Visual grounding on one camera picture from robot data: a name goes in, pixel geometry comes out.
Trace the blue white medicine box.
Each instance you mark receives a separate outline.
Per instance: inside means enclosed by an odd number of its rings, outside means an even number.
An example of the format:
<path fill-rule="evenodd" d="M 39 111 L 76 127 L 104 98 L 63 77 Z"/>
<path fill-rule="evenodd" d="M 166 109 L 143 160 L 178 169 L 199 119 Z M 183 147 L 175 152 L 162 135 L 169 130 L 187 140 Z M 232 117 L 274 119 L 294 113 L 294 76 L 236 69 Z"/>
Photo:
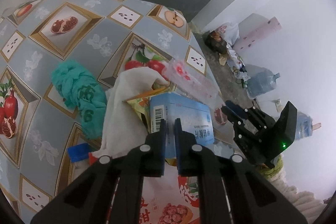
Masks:
<path fill-rule="evenodd" d="M 210 108 L 200 102 L 191 100 L 176 93 L 162 93 L 149 100 L 151 132 L 157 132 L 161 119 L 166 121 L 167 159 L 176 158 L 174 123 L 181 120 L 183 131 L 192 133 L 198 144 L 207 146 L 215 141 Z"/>

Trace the white plastic bag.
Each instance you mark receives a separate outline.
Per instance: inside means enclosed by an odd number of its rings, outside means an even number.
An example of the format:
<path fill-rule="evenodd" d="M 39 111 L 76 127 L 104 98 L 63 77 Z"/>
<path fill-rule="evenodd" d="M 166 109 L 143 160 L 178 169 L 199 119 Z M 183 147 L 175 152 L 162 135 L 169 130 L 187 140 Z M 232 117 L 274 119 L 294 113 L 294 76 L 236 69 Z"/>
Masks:
<path fill-rule="evenodd" d="M 240 38 L 239 25 L 237 23 L 224 23 L 216 29 L 216 32 L 230 45 L 233 45 Z"/>

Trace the white cloth glove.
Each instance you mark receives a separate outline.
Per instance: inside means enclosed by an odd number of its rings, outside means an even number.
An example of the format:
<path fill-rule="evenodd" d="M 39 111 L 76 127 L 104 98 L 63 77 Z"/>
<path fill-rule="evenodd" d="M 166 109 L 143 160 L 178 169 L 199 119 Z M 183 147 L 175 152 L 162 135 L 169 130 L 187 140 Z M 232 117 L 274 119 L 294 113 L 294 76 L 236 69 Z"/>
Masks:
<path fill-rule="evenodd" d="M 150 91 L 154 83 L 168 84 L 157 71 L 148 67 L 133 68 L 119 74 L 114 87 L 106 92 L 108 102 L 102 141 L 100 149 L 92 153 L 95 158 L 124 156 L 145 142 L 147 129 L 126 101 Z"/>

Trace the yellow orange snack packet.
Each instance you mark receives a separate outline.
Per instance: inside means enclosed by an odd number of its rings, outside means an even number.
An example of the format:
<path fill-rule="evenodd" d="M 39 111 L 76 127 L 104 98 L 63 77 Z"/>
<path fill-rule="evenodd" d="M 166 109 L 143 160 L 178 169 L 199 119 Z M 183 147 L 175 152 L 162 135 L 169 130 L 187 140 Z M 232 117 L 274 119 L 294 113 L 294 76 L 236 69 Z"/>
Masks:
<path fill-rule="evenodd" d="M 147 92 L 133 96 L 125 102 L 131 106 L 134 112 L 138 115 L 142 123 L 145 125 L 148 133 L 151 133 L 151 120 L 150 120 L 150 98 L 169 90 L 167 86 L 159 89 L 151 89 Z"/>

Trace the large blue water jug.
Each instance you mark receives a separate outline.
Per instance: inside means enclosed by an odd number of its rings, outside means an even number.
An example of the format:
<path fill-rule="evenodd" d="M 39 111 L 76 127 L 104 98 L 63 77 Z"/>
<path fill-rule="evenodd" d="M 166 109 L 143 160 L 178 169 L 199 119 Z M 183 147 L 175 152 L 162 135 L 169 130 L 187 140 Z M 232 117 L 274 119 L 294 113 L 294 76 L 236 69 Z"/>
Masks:
<path fill-rule="evenodd" d="M 256 98 L 268 92 L 271 92 L 277 87 L 277 79 L 280 78 L 280 73 L 273 73 L 266 68 L 255 68 L 250 74 L 250 79 L 247 81 L 247 93 L 251 98 Z"/>

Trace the fruit pattern tablecloth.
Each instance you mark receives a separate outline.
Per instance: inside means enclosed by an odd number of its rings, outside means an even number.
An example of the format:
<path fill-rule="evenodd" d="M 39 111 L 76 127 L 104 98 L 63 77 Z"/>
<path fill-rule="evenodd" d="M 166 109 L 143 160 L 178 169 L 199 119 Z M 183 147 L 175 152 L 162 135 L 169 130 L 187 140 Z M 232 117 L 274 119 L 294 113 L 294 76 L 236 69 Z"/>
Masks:
<path fill-rule="evenodd" d="M 117 6 L 104 15 L 74 3 L 37 0 L 25 3 L 9 17 L 12 35 L 1 40 L 1 61 L 18 59 L 22 44 L 40 48 L 25 63 L 24 77 L 11 67 L 1 75 L 1 151 L 20 166 L 30 124 L 42 108 L 39 91 L 55 90 L 61 96 L 42 125 L 52 140 L 70 141 L 70 121 L 80 117 L 87 139 L 99 139 L 106 114 L 105 92 L 88 69 L 68 55 L 81 40 L 103 26 L 110 37 L 132 37 L 132 28 L 142 15 Z M 123 117 L 113 123 L 122 140 L 131 134 L 131 151 L 117 159 L 100 153 L 96 163 L 74 182 L 50 196 L 29 177 L 20 177 L 20 201 L 34 211 L 32 223 L 139 223 L 143 202 L 143 179 L 163 175 L 165 130 L 148 134 L 138 119 Z"/>

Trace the pink rolled mat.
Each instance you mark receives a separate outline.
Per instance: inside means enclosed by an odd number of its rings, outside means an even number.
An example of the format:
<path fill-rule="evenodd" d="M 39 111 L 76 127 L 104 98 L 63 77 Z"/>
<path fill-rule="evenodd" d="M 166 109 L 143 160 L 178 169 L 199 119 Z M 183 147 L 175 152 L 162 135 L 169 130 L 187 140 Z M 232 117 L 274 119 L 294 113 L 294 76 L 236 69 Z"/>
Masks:
<path fill-rule="evenodd" d="M 250 49 L 282 28 L 276 17 L 268 19 L 255 13 L 240 22 L 238 27 L 240 38 L 233 44 L 233 50 L 238 54 Z"/>

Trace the clear pink printed bag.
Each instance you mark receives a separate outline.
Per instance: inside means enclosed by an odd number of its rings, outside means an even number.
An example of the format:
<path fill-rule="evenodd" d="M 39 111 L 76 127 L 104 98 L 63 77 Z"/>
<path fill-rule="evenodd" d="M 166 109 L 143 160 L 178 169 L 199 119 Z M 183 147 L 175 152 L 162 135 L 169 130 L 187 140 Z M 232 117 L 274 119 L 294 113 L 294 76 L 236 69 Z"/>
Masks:
<path fill-rule="evenodd" d="M 204 75 L 193 76 L 187 71 L 187 65 L 182 60 L 171 59 L 163 68 L 162 75 L 175 83 L 182 91 L 199 102 L 215 109 L 218 104 L 218 90 L 214 83 Z"/>

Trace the pepsi plastic bottle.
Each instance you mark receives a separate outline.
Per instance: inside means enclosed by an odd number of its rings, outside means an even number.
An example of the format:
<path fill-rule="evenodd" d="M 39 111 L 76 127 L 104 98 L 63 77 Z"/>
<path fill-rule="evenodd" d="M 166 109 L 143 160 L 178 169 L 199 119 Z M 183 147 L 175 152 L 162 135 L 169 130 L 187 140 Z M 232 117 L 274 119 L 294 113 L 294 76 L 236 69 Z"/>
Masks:
<path fill-rule="evenodd" d="M 88 143 L 81 143 L 67 148 L 71 163 L 80 162 L 89 158 L 91 147 Z"/>

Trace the dark box on floor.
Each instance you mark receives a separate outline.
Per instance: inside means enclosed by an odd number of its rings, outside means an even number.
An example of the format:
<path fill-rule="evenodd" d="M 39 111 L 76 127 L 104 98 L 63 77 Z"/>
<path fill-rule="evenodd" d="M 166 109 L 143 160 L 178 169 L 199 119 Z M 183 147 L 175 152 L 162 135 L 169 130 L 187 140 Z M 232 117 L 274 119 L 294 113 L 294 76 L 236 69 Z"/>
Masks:
<path fill-rule="evenodd" d="M 214 52 L 225 54 L 227 53 L 227 42 L 216 31 L 209 33 L 205 40 L 205 45 Z"/>

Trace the teal green cloth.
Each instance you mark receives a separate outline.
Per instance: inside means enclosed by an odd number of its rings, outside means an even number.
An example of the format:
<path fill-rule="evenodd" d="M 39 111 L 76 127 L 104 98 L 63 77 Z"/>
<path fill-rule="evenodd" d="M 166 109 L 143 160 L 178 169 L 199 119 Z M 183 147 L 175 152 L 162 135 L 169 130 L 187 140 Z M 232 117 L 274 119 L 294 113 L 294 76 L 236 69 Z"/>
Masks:
<path fill-rule="evenodd" d="M 107 99 L 94 75 L 78 62 L 68 60 L 53 70 L 51 82 L 65 105 L 78 109 L 85 137 L 102 137 Z"/>

